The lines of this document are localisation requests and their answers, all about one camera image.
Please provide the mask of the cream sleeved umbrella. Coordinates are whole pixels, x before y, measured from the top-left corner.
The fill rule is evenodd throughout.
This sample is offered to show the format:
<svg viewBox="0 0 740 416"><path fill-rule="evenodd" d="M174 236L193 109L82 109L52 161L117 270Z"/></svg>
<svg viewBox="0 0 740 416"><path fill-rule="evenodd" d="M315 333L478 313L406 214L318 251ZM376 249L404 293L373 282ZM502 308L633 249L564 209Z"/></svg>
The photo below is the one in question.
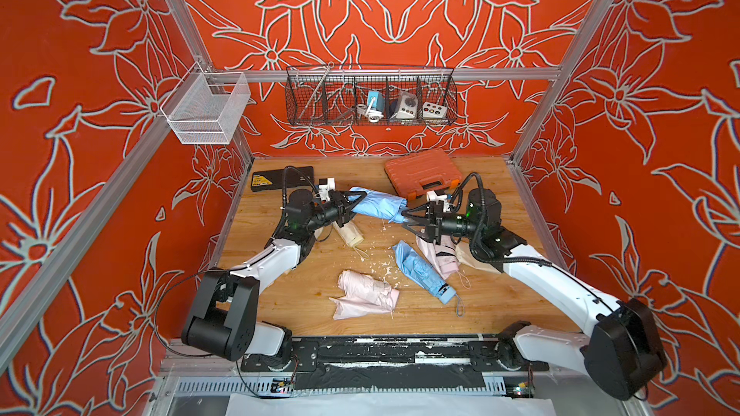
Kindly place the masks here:
<svg viewBox="0 0 740 416"><path fill-rule="evenodd" d="M364 236L352 221L345 223L343 226L335 225L335 228L344 244L351 250L354 250L354 252L360 256L362 261L369 257L369 255L360 248L360 244L364 241Z"/></svg>

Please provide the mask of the pink sleeved umbrella long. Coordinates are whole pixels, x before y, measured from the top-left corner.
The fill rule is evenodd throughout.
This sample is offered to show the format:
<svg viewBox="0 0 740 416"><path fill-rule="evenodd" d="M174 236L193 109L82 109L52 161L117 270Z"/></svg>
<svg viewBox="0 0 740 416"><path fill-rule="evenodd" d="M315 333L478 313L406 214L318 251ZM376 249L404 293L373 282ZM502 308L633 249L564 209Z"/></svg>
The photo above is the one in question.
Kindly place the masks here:
<svg viewBox="0 0 740 416"><path fill-rule="evenodd" d="M379 281L354 271L344 271L337 281L344 292L342 305L348 304L358 312L391 313L397 306L400 292L385 281Z"/></svg>

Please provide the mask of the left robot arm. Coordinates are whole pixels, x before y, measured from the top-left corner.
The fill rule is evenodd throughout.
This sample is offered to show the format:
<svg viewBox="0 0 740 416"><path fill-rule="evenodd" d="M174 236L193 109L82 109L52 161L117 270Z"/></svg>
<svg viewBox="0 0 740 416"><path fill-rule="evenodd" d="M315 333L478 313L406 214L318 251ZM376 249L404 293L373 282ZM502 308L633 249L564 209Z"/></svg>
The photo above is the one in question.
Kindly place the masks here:
<svg viewBox="0 0 740 416"><path fill-rule="evenodd" d="M232 362L262 356L271 367L286 367L293 356L292 332L258 321L259 297L308 258L317 230L350 223L367 196L365 191L320 189L298 168L285 167L281 217L268 243L240 265L204 272L181 342Z"/></svg>

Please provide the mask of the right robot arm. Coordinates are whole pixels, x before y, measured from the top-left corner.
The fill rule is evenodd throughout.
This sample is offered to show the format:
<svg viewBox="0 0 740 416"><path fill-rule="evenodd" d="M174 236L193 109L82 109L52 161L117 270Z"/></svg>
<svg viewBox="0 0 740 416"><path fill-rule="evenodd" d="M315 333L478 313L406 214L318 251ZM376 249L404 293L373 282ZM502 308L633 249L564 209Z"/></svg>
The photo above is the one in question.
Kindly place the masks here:
<svg viewBox="0 0 740 416"><path fill-rule="evenodd" d="M612 398L627 401L668 365L653 312L641 300L605 294L553 264L503 225L502 204L485 188L461 184L449 198L428 198L403 211L403 225L422 240L464 239L472 257L516 279L557 307L576 333L543 329L526 321L509 325L497 338L498 364L518 371L543 362L589 377Z"/></svg>

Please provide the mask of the cream sleeve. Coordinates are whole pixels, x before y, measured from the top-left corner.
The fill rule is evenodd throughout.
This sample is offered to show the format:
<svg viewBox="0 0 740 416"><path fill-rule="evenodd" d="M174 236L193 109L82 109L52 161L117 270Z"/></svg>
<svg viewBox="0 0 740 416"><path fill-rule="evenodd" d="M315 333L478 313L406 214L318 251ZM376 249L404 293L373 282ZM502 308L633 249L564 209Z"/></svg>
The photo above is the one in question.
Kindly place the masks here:
<svg viewBox="0 0 740 416"><path fill-rule="evenodd" d="M474 258L470 251L468 242L460 242L460 244L455 248L455 254L457 260L466 267L470 267L480 272L494 273L495 275L501 274L501 271L493 267L491 264L481 262Z"/></svg>

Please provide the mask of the pink sleeved umbrella short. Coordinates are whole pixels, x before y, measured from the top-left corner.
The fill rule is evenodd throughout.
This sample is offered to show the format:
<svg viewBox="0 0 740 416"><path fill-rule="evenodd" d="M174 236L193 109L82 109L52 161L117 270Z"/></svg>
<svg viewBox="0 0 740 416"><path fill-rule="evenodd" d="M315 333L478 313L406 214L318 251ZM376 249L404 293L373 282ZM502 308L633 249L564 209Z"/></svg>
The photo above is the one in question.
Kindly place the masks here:
<svg viewBox="0 0 740 416"><path fill-rule="evenodd" d="M432 265L444 280L449 279L451 275L458 275L464 288L469 289L471 287L469 279L460 272L456 245L450 236L442 236L438 244L432 244L431 251Z"/></svg>

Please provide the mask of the light blue sleeved umbrella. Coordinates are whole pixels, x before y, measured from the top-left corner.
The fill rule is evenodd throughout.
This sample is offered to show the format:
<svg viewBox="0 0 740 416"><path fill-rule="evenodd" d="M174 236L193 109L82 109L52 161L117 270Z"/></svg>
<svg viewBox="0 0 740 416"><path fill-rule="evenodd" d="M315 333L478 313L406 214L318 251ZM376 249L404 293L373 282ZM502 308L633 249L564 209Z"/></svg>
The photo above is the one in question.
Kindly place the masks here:
<svg viewBox="0 0 740 416"><path fill-rule="evenodd" d="M403 211L408 208L406 198L382 192L353 187L352 192L365 192L366 196L354 207L354 212L367 217L377 218L388 223L405 222Z"/></svg>

